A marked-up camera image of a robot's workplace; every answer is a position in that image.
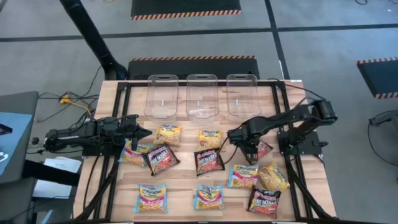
wooden table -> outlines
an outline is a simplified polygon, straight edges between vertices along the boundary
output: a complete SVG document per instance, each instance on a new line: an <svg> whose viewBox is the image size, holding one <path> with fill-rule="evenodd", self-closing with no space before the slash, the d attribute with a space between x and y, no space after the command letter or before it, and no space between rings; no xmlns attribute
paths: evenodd
<svg viewBox="0 0 398 224"><path fill-rule="evenodd" d="M146 82L146 81L129 81L129 82ZM295 86L303 86L302 82L290 82L288 84ZM101 94L98 100L95 118L99 119L112 115L114 99L116 96L116 87L118 82L105 81L102 84ZM226 184L228 181L228 174L233 164L248 163L245 161L241 151L238 151L233 157L232 161L226 164L225 171L210 172L199 177L196 176L195 160L193 152L198 148L198 129L210 129L218 127L223 131L223 137L226 137L226 132L229 129L236 128L239 123L232 123L227 119L228 109L226 101L226 87L218 87L218 98L220 113L213 123L192 123L189 121L185 112L186 107L186 87L179 87L178 96L178 111L177 121L175 124L182 125L181 145L179 147L172 147L175 155L181 160L181 163L172 167L169 170L159 173L155 177L150 175L148 167L141 168L131 164L120 164L118 171L118 179L116 184L116 192L114 196L113 212L111 221L113 222L129 222L129 221L144 221L144 222L159 222L159 221L269 221L272 220L266 215L255 214L247 212L248 198L250 190L245 189L230 189ZM271 88L267 86L259 86L259 101L263 116L272 116L275 114L275 106L272 98ZM133 87L131 90L131 97L127 114L138 114L137 122L144 128L153 131L153 135L142 139L140 143L151 144L154 140L154 133L157 123L149 121L144 115L144 108L146 105L146 87ZM287 86L287 94L289 97L290 107L293 108L304 96L303 90ZM124 95L121 96L121 104L119 105L119 114L121 116L121 108L123 107ZM279 93L280 107L284 108L281 94ZM274 147L274 150L268 155L259 160L260 167L269 165L271 162L276 162L281 170L286 174L284 158L279 153L279 147L276 137L277 129L270 131L262 137L265 142L268 142ZM233 151L234 146L228 142L225 145L226 152L222 152L221 156L228 159ZM328 181L326 179L325 169L323 164L315 156L302 156L303 170L307 181L307 187L318 203L330 215L335 215L335 208L330 195ZM88 176L93 165L95 157L85 159L83 169L81 172L80 182L76 193L75 204L73 206L74 213L80 214L83 208L83 197L87 185ZM101 165L103 158L97 162L91 178L88 189L87 204L94 196L98 189L100 181ZM136 204L138 191L138 184L154 184L167 185L167 205L169 208L168 214L162 213L134 213L134 206ZM195 211L193 209L193 198L196 189L199 185L222 185L224 192L224 200L227 206L226 210L208 210ZM300 203L301 216L305 216L305 209L302 200L302 194L296 187L298 192L298 200ZM108 191L105 192L102 199L101 213L99 217L104 217L106 202L108 198ZM294 213L292 208L290 191L282 192L278 207L278 220L294 220Z"/></svg>

